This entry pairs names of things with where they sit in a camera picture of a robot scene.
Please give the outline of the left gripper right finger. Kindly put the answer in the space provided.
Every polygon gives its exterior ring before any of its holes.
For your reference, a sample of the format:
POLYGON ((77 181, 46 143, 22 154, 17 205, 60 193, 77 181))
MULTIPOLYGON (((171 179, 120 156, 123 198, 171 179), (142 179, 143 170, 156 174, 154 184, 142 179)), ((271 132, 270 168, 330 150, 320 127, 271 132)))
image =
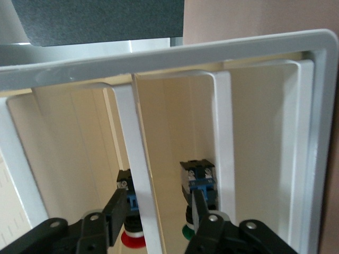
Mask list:
POLYGON ((226 213, 210 211, 202 190, 192 193, 192 215, 195 235, 185 253, 296 253, 261 221, 236 226, 226 213))

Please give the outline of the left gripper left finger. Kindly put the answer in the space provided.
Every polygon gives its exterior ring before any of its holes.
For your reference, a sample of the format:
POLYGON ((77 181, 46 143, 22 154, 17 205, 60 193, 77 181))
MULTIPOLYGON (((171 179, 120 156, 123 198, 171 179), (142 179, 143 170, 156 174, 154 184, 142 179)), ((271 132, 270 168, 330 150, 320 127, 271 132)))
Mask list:
POLYGON ((108 253, 127 216, 127 191, 117 189, 100 212, 69 225, 51 218, 6 246, 1 253, 108 253))

